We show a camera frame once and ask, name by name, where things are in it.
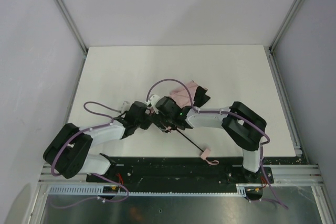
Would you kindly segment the pink folding umbrella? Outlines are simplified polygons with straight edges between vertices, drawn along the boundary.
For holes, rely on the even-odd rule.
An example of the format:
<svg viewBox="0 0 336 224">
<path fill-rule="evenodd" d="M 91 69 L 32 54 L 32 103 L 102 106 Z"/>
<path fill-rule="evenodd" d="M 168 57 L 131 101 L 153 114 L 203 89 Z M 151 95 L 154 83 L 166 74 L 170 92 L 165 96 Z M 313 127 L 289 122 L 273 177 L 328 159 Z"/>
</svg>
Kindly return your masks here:
<svg viewBox="0 0 336 224">
<path fill-rule="evenodd" d="M 200 108 L 210 100 L 210 97 L 206 93 L 207 93 L 206 88 L 201 87 L 194 81 L 190 81 L 187 84 L 181 84 L 181 86 L 172 90 L 170 92 L 169 97 L 172 98 L 176 102 L 176 104 L 181 108 L 191 105 Z M 205 161 L 210 166 L 216 166 L 219 164 L 218 160 L 209 161 L 207 159 L 211 153 L 210 149 L 206 148 L 203 150 L 180 130 L 176 131 L 200 151 L 200 159 Z"/>
</svg>

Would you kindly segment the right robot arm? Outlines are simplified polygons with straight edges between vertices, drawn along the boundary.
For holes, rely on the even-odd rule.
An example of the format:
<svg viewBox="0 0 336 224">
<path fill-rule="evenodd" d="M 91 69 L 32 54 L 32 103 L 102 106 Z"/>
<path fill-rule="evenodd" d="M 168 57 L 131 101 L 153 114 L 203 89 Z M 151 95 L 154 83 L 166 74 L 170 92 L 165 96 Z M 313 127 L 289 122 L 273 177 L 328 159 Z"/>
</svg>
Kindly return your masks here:
<svg viewBox="0 0 336 224">
<path fill-rule="evenodd" d="M 180 107 L 170 97 L 152 95 L 148 101 L 153 109 L 155 123 L 163 132 L 170 130 L 210 127 L 223 129 L 243 150 L 243 169 L 256 173 L 261 167 L 261 146 L 266 121 L 243 103 L 235 101 L 231 106 L 220 109 L 201 109 L 196 106 Z"/>
</svg>

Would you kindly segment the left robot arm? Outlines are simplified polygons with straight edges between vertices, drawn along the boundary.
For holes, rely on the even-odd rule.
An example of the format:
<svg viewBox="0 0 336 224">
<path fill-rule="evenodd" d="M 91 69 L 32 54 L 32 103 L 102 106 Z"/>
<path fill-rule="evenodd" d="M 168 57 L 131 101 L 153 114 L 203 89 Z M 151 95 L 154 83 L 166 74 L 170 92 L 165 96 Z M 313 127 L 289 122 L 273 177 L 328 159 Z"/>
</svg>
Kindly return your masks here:
<svg viewBox="0 0 336 224">
<path fill-rule="evenodd" d="M 111 161 L 102 154 L 89 154 L 89 150 L 108 141 L 129 137 L 141 127 L 149 116 L 149 104 L 135 101 L 130 108 L 110 122 L 79 128 L 65 124 L 46 148 L 43 159 L 51 165 L 54 176 L 70 179 L 79 173 L 105 174 Z"/>
</svg>

